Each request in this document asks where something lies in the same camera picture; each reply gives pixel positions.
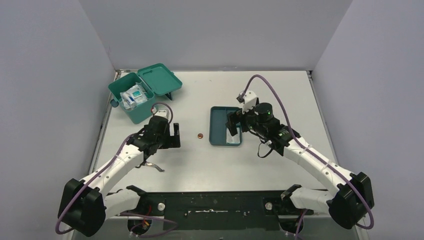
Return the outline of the dark teal divided tray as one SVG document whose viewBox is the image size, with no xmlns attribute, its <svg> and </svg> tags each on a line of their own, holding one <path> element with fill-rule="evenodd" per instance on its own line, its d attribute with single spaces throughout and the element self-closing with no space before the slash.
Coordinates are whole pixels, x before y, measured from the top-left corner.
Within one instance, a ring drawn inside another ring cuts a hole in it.
<svg viewBox="0 0 424 240">
<path fill-rule="evenodd" d="M 226 123 L 227 114 L 238 110 L 235 106 L 213 106 L 210 108 L 209 121 L 209 143 L 215 147 L 238 147 L 242 144 L 243 138 L 240 128 L 240 145 L 230 145 L 226 143 Z"/>
</svg>

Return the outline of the black handled bandage scissors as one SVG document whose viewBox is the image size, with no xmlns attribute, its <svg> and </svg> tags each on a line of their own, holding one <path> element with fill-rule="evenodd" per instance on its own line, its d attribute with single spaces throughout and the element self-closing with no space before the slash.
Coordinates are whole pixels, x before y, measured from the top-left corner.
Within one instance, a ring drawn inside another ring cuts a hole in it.
<svg viewBox="0 0 424 240">
<path fill-rule="evenodd" d="M 165 170 L 162 169 L 161 167 L 159 167 L 158 165 L 152 163 L 152 162 L 148 162 L 148 161 L 144 161 L 142 162 L 140 165 L 138 165 L 136 168 L 141 168 L 141 167 L 150 167 L 150 168 L 154 168 L 157 171 L 159 171 L 160 173 L 164 173 Z"/>
</svg>

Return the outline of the teal medical gauze packet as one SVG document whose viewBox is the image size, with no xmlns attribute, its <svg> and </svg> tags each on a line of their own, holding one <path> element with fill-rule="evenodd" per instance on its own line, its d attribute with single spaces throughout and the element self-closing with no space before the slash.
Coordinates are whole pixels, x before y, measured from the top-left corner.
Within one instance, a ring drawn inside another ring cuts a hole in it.
<svg viewBox="0 0 424 240">
<path fill-rule="evenodd" d="M 136 84 L 133 87 L 131 87 L 128 92 L 130 93 L 133 100 L 136 102 L 137 105 L 141 105 L 148 101 L 148 97 L 146 96 L 145 89 L 139 85 Z"/>
</svg>

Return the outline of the teal medicine kit box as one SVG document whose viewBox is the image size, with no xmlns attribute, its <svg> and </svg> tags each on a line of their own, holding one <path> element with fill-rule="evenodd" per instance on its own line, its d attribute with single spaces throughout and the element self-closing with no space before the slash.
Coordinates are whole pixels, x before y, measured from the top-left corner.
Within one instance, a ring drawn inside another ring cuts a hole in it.
<svg viewBox="0 0 424 240">
<path fill-rule="evenodd" d="M 141 85 L 146 92 L 148 101 L 137 105 L 134 109 L 125 109 L 122 103 L 120 93 L 128 92 L 134 85 Z M 114 107 L 120 107 L 134 124 L 139 124 L 152 115 L 151 108 L 156 103 L 156 97 L 166 96 L 172 99 L 172 92 L 179 90 L 183 86 L 173 72 L 164 64 L 157 63 L 130 72 L 120 77 L 108 85 L 109 91 L 113 95 Z"/>
</svg>

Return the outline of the bandage strip pack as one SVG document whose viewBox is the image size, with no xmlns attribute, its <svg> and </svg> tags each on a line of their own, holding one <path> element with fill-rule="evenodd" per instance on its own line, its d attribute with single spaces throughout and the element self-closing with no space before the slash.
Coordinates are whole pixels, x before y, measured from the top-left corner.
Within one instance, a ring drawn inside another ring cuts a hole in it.
<svg viewBox="0 0 424 240">
<path fill-rule="evenodd" d="M 225 141 L 227 144 L 229 145 L 240 145 L 241 144 L 241 135 L 240 135 L 240 128 L 237 127 L 236 128 L 236 134 L 235 135 L 231 135 L 230 130 L 227 128 L 226 129 L 226 137 L 225 137 Z"/>
</svg>

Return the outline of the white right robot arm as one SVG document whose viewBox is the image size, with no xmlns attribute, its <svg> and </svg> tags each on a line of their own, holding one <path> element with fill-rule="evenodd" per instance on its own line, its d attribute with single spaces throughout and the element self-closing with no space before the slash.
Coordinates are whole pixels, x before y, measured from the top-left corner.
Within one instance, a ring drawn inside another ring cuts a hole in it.
<svg viewBox="0 0 424 240">
<path fill-rule="evenodd" d="M 270 103 L 262 102 L 249 110 L 238 108 L 227 115 L 225 126 L 232 136 L 238 128 L 257 136 L 272 151 L 302 167 L 324 186 L 323 190 L 316 190 L 294 184 L 285 190 L 280 198 L 287 214 L 305 209 L 328 214 L 345 229 L 374 227 L 375 202 L 370 178 L 363 172 L 355 174 L 344 169 L 317 152 L 290 123 L 283 124 L 274 116 Z"/>
</svg>

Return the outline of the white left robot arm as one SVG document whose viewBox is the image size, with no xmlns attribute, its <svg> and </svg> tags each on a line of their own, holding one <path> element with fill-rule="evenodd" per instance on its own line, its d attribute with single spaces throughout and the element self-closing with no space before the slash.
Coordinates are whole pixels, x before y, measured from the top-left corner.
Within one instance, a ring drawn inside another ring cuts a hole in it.
<svg viewBox="0 0 424 240">
<path fill-rule="evenodd" d="M 111 189 L 132 169 L 144 166 L 158 150 L 181 147 L 180 126 L 165 113 L 154 114 L 141 130 L 128 135 L 115 155 L 93 173 L 80 180 L 70 179 L 64 186 L 55 232 L 76 230 L 87 237 L 100 230 L 110 217 L 131 211 L 137 216 L 148 210 L 143 191 L 131 186 L 117 193 Z"/>
</svg>

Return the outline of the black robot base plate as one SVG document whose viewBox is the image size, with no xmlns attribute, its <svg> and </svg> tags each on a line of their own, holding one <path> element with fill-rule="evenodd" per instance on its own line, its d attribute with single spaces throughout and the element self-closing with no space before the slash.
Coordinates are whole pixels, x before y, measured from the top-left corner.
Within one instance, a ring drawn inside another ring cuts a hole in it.
<svg viewBox="0 0 424 240">
<path fill-rule="evenodd" d="M 143 192 L 129 213 L 163 217 L 163 228 L 178 230 L 302 231 L 302 210 L 281 198 L 280 190 Z"/>
</svg>

